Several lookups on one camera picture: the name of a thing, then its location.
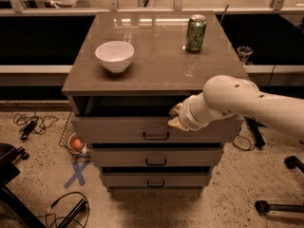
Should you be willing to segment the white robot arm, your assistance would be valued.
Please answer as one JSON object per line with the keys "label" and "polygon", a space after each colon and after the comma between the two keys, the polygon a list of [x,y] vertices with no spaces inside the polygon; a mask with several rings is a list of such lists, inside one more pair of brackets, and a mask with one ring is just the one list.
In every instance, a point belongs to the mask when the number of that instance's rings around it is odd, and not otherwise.
{"label": "white robot arm", "polygon": [[304,101],[265,93],[256,84],[227,75],[209,79],[200,94],[191,95],[170,111],[168,124],[198,131],[209,123],[242,116],[304,142]]}

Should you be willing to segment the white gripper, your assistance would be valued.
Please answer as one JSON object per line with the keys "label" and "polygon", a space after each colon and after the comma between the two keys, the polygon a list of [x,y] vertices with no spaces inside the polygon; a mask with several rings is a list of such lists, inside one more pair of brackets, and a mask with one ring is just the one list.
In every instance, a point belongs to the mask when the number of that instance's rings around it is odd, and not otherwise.
{"label": "white gripper", "polygon": [[198,131],[211,122],[210,111],[202,93],[176,104],[169,110],[169,115],[174,118],[168,124],[182,131]]}

